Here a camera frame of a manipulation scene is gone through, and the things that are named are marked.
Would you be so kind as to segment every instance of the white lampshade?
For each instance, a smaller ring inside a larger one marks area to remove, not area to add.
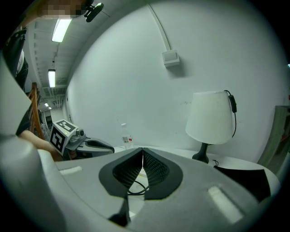
[[[233,134],[232,111],[225,91],[193,94],[186,133],[207,144],[223,144]]]

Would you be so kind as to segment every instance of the ceiling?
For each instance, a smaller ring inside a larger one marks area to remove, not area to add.
[[[32,82],[37,82],[42,97],[40,110],[48,110],[44,103],[48,103],[53,109],[62,108],[70,71],[80,50],[93,31],[130,1],[132,0],[95,0],[94,5],[100,2],[104,4],[102,12],[90,23],[83,16],[73,19],[62,43],[52,41],[57,19],[39,19],[29,25],[24,53],[29,64],[29,78]],[[56,69],[55,88],[49,87],[49,69]]]

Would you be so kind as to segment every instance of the black lamp base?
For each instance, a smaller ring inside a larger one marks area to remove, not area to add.
[[[192,159],[199,160],[199,161],[202,161],[202,162],[208,164],[207,149],[208,149],[208,144],[203,143],[201,145],[200,151],[198,153],[196,153],[195,155],[193,155]]]

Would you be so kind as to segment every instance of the table lamp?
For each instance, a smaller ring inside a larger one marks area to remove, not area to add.
[[[236,103],[233,96],[228,96],[227,93],[228,91],[214,91],[193,94],[185,131],[190,137],[202,142],[202,146],[192,159],[208,163],[208,145],[223,144],[231,139],[231,105],[235,107]]]

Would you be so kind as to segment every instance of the ceiling light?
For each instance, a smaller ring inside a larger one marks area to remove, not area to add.
[[[71,21],[72,21],[71,19],[58,19],[57,20],[55,24],[54,32],[53,32],[52,41],[59,42],[59,43],[63,41],[64,35]]]
[[[51,88],[55,87],[55,69],[50,69],[48,71],[48,80],[49,80],[49,86]]]

